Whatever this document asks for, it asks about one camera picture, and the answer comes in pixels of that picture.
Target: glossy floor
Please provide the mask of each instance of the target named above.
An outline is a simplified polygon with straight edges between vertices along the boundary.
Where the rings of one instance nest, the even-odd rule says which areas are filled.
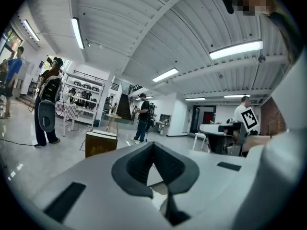
[[[108,122],[104,120],[102,124],[98,129],[105,130]],[[11,117],[0,119],[0,154],[5,165],[5,175],[8,183],[27,198],[32,198],[51,178],[84,159],[84,145],[81,148],[81,144],[89,128],[76,123],[75,130],[69,131],[70,126],[67,126],[65,137],[62,136],[62,128],[63,119],[56,118],[56,134],[61,142],[37,149],[32,146],[36,144],[34,112],[29,112],[27,106],[13,100]],[[136,124],[119,123],[118,128],[118,149],[133,145],[130,138],[135,134]],[[158,141],[174,150],[178,147],[192,149],[194,142],[194,138],[167,138],[158,133],[151,133],[148,140]],[[201,143],[197,141],[196,150],[200,150]]]

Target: brick wall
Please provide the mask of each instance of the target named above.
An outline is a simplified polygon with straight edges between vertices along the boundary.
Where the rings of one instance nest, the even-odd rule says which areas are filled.
[[[270,98],[261,107],[260,132],[262,135],[275,135],[285,131],[285,122],[275,101]]]

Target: white t-shirt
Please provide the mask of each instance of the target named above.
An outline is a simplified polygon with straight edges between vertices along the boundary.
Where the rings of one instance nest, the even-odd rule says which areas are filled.
[[[246,107],[243,106],[243,105],[238,106],[238,107],[235,109],[234,120],[243,122],[243,118],[242,118],[241,113],[244,112],[245,109],[246,109]]]

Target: qr code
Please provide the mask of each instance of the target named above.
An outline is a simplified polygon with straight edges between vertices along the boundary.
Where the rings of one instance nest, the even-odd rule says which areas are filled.
[[[247,130],[250,130],[258,125],[258,121],[251,109],[242,112],[241,115],[243,117],[244,123],[246,124]]]

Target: jeans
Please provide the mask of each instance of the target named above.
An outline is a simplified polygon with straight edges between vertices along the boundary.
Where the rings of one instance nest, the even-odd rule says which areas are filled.
[[[146,125],[146,121],[139,120],[138,131],[134,137],[135,140],[139,139],[140,137],[140,142],[144,142]]]
[[[145,132],[148,132],[150,126],[151,126],[151,125],[150,125],[150,120],[148,120],[148,123],[147,123],[147,125],[146,125],[146,129],[145,129]]]
[[[34,109],[35,133],[36,133],[37,143],[40,146],[45,146],[47,144],[45,132],[40,127],[39,120],[38,120],[38,106],[39,106],[40,103],[41,103],[41,100],[40,100],[40,97],[39,97],[39,94],[38,94],[36,101],[35,101],[35,109]],[[58,140],[58,138],[56,136],[55,129],[53,129],[51,132],[46,132],[46,134],[47,134],[48,141],[50,143]]]

